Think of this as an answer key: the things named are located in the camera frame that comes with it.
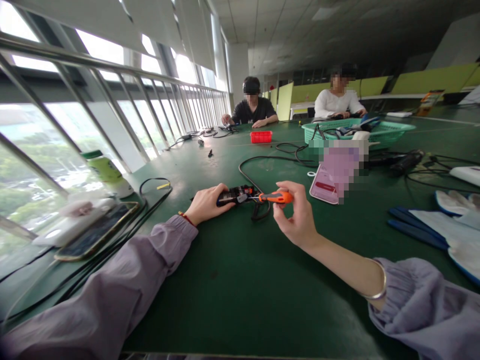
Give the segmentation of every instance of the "red string bracelet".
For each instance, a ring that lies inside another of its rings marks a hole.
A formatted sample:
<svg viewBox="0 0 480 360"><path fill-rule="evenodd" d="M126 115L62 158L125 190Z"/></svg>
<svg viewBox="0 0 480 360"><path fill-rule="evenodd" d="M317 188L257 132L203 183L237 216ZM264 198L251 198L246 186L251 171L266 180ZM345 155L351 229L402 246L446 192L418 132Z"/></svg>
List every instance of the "red string bracelet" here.
<svg viewBox="0 0 480 360"><path fill-rule="evenodd" d="M179 212L178 212L178 215L180 215L181 217L185 218L190 224L192 224L193 226L195 226L194 223L189 219L189 217L188 217L187 215L185 215L183 212L179 211Z"/></svg>

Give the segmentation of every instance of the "phone screen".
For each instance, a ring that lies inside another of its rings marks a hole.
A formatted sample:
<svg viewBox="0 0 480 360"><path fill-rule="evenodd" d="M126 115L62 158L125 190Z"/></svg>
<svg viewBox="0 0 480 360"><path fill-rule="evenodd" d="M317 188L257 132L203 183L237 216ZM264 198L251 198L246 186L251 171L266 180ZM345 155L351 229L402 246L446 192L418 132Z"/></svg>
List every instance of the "phone screen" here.
<svg viewBox="0 0 480 360"><path fill-rule="evenodd" d="M62 247L55 259L62 261L80 260L93 252L113 235L121 225L139 208L138 202L123 202L117 204L77 239Z"/></svg>
<svg viewBox="0 0 480 360"><path fill-rule="evenodd" d="M339 194L332 176L322 164L318 166L315 179L311 184L310 195L329 204L339 203Z"/></svg>

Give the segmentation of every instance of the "right hand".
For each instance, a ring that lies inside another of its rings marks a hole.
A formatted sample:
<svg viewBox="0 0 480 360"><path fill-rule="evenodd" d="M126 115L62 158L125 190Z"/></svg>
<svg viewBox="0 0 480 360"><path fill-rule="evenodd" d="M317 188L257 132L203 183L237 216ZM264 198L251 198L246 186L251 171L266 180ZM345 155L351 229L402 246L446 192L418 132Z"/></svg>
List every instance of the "right hand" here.
<svg viewBox="0 0 480 360"><path fill-rule="evenodd" d="M285 205L273 204L273 218L286 237L299 248L306 250L319 245L324 239L315 228L312 205L307 200L305 186L292 182L276 183L278 191L288 191L293 196L293 216L285 217Z"/></svg>
<svg viewBox="0 0 480 360"><path fill-rule="evenodd" d="M221 116L221 122L224 124L230 124L231 116L229 114L223 114Z"/></svg>
<svg viewBox="0 0 480 360"><path fill-rule="evenodd" d="M332 117L336 117L337 115L343 116L344 119L348 119L350 117L350 113L348 111L336 112L332 115Z"/></svg>

